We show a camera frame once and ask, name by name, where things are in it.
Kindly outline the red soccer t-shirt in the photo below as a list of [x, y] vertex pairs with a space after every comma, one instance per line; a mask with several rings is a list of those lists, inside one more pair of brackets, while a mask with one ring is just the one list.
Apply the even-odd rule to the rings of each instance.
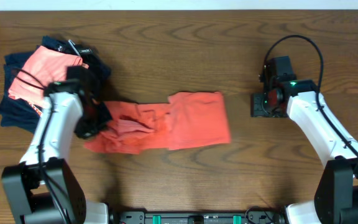
[[189, 149], [229, 144], [231, 133], [220, 92], [178, 92], [168, 103], [107, 101], [112, 120], [85, 142], [98, 153], [139, 154], [147, 149]]

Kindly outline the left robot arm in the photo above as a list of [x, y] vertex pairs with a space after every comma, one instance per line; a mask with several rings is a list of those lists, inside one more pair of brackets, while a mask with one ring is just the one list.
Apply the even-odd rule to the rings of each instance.
[[73, 136], [87, 139], [111, 119], [94, 97], [100, 76], [82, 66], [67, 68], [64, 81], [43, 84], [46, 102], [31, 144], [20, 162], [5, 167], [1, 182], [16, 223], [109, 223], [105, 203], [91, 202], [67, 160]]

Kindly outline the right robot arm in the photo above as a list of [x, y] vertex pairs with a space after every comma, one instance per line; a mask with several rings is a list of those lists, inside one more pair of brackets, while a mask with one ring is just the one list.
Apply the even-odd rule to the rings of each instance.
[[324, 171], [314, 199], [286, 207], [286, 223], [358, 223], [358, 142], [318, 93], [313, 80], [299, 80], [287, 56], [264, 63], [251, 115], [289, 118], [303, 131]]

